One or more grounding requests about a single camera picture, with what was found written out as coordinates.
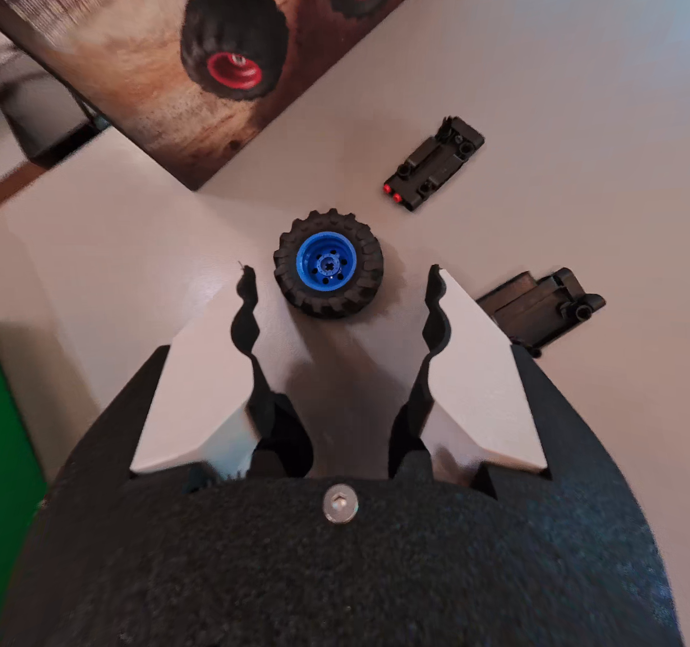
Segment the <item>green plastic bin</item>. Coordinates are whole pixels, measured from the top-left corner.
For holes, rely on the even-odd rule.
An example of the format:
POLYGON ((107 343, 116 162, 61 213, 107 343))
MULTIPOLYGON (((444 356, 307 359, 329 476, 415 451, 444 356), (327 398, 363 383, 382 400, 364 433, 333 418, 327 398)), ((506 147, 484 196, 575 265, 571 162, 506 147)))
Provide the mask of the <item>green plastic bin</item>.
POLYGON ((47 483, 1 371, 1 604, 47 483))

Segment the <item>black tyre blue hub wheel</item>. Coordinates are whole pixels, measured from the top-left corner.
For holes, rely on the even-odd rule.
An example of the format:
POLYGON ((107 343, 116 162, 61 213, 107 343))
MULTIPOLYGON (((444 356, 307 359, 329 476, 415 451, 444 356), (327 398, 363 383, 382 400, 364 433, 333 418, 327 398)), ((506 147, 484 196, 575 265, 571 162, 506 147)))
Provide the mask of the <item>black tyre blue hub wheel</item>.
POLYGON ((334 208, 294 220, 273 261, 285 299, 315 319, 358 314, 384 278, 382 248, 370 226, 334 208))

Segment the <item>black brick frame piece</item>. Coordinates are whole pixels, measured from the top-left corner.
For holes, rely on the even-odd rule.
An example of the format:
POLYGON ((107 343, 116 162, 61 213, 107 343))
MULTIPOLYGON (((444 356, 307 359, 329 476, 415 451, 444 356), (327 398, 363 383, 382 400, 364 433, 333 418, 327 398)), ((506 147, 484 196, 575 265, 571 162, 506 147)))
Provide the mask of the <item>black brick frame piece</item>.
POLYGON ((601 295, 585 292, 569 268, 540 279, 522 272, 475 301, 533 359, 539 359, 546 346, 590 320, 607 303, 601 295))

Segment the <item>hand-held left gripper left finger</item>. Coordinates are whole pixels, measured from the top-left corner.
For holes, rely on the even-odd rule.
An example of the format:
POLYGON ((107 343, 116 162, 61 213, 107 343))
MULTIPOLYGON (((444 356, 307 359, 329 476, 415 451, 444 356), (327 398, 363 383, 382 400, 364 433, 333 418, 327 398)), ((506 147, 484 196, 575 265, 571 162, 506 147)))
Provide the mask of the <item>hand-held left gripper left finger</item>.
POLYGON ((256 277, 246 265, 174 336, 138 445, 134 475, 199 463, 243 479, 261 439, 249 403, 258 387, 256 277))

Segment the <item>red wheeled truck set box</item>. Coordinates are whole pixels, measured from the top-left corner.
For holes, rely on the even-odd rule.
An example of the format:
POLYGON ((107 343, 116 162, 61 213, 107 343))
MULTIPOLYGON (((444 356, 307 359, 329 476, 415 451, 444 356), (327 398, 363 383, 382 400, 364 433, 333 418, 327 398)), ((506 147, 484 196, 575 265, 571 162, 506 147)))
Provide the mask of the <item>red wheeled truck set box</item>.
POLYGON ((404 0, 1 0, 1 32, 198 190, 404 0))

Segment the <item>black brick piece red pins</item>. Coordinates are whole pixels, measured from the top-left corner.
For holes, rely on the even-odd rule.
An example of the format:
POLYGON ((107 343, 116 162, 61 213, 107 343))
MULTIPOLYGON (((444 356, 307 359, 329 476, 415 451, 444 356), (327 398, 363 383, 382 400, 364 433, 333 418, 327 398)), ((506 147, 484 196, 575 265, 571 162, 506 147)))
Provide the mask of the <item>black brick piece red pins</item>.
POLYGON ((401 162, 383 192, 410 212, 418 210, 484 145, 485 137, 460 117, 444 117, 436 133, 401 162))

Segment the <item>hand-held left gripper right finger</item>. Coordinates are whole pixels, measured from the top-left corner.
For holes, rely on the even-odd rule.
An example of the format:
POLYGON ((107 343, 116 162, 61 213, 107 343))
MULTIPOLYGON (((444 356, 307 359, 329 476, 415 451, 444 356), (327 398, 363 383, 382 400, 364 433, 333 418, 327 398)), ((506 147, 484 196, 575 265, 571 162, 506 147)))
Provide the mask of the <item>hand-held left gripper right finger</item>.
POLYGON ((484 464, 544 473, 513 343, 437 264, 425 304, 427 354, 396 417, 396 472, 420 462, 434 480, 460 486, 484 464))

